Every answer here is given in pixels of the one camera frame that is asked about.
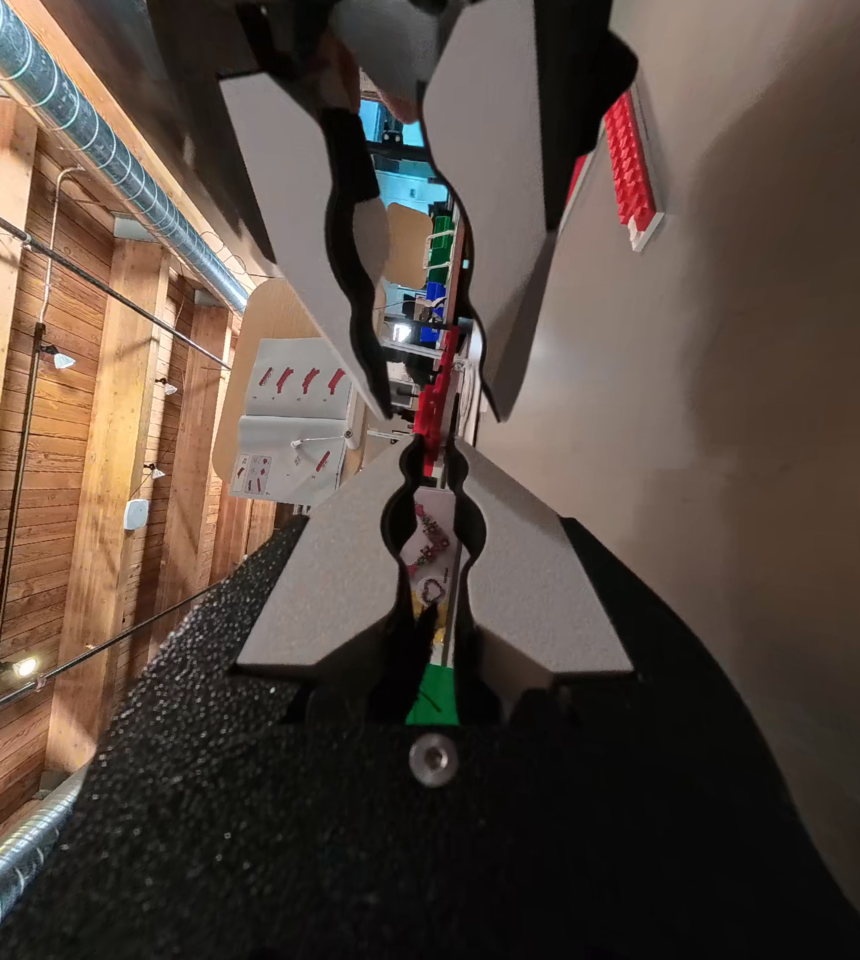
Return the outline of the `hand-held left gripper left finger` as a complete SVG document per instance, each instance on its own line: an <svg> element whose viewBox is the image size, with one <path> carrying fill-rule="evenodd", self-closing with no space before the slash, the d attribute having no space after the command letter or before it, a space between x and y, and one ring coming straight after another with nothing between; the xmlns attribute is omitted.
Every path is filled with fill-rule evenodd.
<svg viewBox="0 0 860 960"><path fill-rule="evenodd" d="M424 437L400 440L311 510L237 656L244 674L376 685L413 612L401 551L417 529Z"/></svg>

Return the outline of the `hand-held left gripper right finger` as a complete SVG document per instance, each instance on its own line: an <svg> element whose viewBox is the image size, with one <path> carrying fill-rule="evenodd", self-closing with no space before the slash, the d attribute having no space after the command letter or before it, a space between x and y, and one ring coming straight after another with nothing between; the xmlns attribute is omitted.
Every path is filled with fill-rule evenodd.
<svg viewBox="0 0 860 960"><path fill-rule="evenodd" d="M497 698L624 678L633 666L565 530L528 488L462 438L449 447L465 549L455 615L465 677Z"/></svg>

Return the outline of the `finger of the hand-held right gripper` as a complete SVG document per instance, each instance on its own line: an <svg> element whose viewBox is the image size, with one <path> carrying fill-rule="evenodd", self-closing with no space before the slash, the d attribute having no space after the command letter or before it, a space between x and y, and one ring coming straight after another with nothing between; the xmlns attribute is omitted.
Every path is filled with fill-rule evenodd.
<svg viewBox="0 0 860 960"><path fill-rule="evenodd" d="M309 109L267 73L219 82L275 264L366 405L391 414L376 293L389 219L359 117Z"/></svg>
<svg viewBox="0 0 860 960"><path fill-rule="evenodd" d="M520 395L557 243L546 222L538 79L533 2L479 2L458 13L421 105L431 161L471 237L467 296L499 422Z"/></svg>

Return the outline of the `red and white lego assembly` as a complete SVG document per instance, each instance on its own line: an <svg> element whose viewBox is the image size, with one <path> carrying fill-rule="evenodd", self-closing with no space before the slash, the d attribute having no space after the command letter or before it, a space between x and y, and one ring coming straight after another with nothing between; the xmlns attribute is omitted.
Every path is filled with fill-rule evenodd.
<svg viewBox="0 0 860 960"><path fill-rule="evenodd" d="M413 433L423 438L423 467L420 483L434 479L434 470L446 446L446 437L452 420L452 410L460 385L458 326L443 334L443 349L433 384L420 392L413 424Z"/></svg>

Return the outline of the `white and yellow lego box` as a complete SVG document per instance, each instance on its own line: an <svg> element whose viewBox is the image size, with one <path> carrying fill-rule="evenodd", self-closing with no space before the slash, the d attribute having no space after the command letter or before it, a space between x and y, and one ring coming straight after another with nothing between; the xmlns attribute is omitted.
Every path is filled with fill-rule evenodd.
<svg viewBox="0 0 860 960"><path fill-rule="evenodd" d="M412 610L419 618L436 609L430 664L453 667L454 620L460 573L467 552L455 532L452 490L420 486L413 495L415 530L400 552L409 576Z"/></svg>

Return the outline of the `lego instruction booklet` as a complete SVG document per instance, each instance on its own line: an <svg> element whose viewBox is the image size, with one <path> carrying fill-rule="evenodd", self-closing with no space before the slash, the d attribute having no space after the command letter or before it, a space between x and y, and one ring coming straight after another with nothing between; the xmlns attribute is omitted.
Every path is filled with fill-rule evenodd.
<svg viewBox="0 0 860 960"><path fill-rule="evenodd" d="M322 338L262 339L233 421L233 497L312 508L338 489L363 404Z"/></svg>

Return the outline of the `person's right hand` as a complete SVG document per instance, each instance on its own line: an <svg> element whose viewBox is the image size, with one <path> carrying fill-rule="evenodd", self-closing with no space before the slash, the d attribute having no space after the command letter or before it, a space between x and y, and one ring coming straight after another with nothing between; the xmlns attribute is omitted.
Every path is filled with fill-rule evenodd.
<svg viewBox="0 0 860 960"><path fill-rule="evenodd" d="M404 125L416 124L420 121L420 105L416 101L382 89L363 68L359 68L359 81L363 100L380 102L393 118Z"/></svg>

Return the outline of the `small green storage bin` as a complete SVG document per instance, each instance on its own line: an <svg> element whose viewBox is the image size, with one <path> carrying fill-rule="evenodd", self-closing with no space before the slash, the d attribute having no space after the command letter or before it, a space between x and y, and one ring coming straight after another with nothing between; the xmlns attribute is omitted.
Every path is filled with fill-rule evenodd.
<svg viewBox="0 0 860 960"><path fill-rule="evenodd" d="M426 281L446 284L453 260L456 229L448 214L437 215L426 246Z"/></svg>

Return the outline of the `green plastic bin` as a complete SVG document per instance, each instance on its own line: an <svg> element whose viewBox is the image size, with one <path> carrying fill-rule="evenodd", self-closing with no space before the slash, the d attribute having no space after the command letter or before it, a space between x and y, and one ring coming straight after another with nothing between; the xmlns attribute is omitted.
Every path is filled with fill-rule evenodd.
<svg viewBox="0 0 860 960"><path fill-rule="evenodd" d="M419 727L459 726L454 677L452 668L428 664L405 724Z"/></svg>

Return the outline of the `white paper sheet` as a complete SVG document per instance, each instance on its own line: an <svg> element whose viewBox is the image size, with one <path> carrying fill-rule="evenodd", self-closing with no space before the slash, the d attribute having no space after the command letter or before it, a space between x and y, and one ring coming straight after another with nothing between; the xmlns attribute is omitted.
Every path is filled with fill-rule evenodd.
<svg viewBox="0 0 860 960"><path fill-rule="evenodd" d="M483 354L484 338L474 324L455 358L459 395L456 434L472 447L476 446L481 413L487 408L481 375Z"/></svg>

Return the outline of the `black ceiling tie rod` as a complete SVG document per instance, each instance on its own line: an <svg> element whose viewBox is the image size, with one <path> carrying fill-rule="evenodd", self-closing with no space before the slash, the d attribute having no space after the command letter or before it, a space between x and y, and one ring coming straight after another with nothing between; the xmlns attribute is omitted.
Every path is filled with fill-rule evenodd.
<svg viewBox="0 0 860 960"><path fill-rule="evenodd" d="M64 661L63 663L53 666L51 669L43 671L41 673L36 673L32 678L29 678L26 682L22 683L20 686L16 687L13 690L10 690L0 696L0 711L9 707L11 704L16 703L25 697L36 694L41 690L44 690L52 681L56 678L63 676L65 673L68 673L88 661L96 658L98 655L103 654L112 650L118 644L127 641L134 637L135 635L155 626L160 621L170 618L172 615L182 611L186 607L192 607L198 601L202 600L207 594L215 590L223 581L217 581L214 583L208 584L203 589L197 591L196 593L188 596L172 606L167 606L158 613L155 613L151 617L142 620L133 626L117 633L112 636L112 638L93 646L90 649L85 650L84 652L73 656L72 658Z"/></svg>
<svg viewBox="0 0 860 960"><path fill-rule="evenodd" d="M232 370L232 366L229 363L225 362L216 354L204 348L200 343L192 340L189 336L177 330L175 326L164 322L152 312L144 309L136 304L133 300L126 297L124 294L113 289L109 284L102 282L94 274L72 262L68 257L53 249L52 246L47 246L33 234L30 234L25 229L17 227L15 224L6 220L2 216L0 216L0 231L4 234L4 236L16 240L21 247L30 249L40 257L46 258L51 263L63 268L65 271L69 272L71 275L78 278L85 284L100 291L113 302L124 306L143 320L149 322L155 328L171 334L174 340L183 343L188 347L188 349L201 354L210 361L215 362L218 368L225 371Z"/></svg>

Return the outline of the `silver spiral ceiling duct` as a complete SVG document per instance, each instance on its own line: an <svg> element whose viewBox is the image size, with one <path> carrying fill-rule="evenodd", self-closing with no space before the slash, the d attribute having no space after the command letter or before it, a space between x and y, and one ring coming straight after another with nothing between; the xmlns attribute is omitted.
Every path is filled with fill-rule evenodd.
<svg viewBox="0 0 860 960"><path fill-rule="evenodd" d="M84 765L67 777L0 843L0 925L58 846L87 773L88 766Z"/></svg>
<svg viewBox="0 0 860 960"><path fill-rule="evenodd" d="M59 61L3 1L0 88L81 157L85 167L119 195L144 228L168 246L215 298L243 314L249 290Z"/></svg>

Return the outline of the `red and white lego frame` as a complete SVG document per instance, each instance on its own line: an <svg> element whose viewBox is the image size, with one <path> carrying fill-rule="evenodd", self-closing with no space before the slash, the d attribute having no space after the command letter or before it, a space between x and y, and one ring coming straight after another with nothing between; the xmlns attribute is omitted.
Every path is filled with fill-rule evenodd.
<svg viewBox="0 0 860 960"><path fill-rule="evenodd" d="M593 163L604 151L611 169L619 221L627 231L631 250L640 254L664 221L665 210L651 171L650 135L637 80L604 114L596 148L576 158L559 222L560 232L566 227Z"/></svg>

